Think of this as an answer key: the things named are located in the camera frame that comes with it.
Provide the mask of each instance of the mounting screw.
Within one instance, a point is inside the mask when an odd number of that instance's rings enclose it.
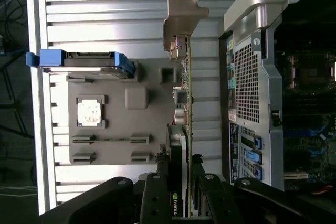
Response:
[[[208,174],[208,175],[205,175],[205,178],[206,179],[214,179],[214,175]]]
[[[241,183],[242,183],[243,185],[245,185],[245,186],[248,186],[248,185],[251,184],[251,182],[250,182],[249,180],[247,180],[247,179],[243,179],[243,180],[241,181]]]
[[[118,185],[124,185],[124,184],[126,184],[125,180],[118,181]]]

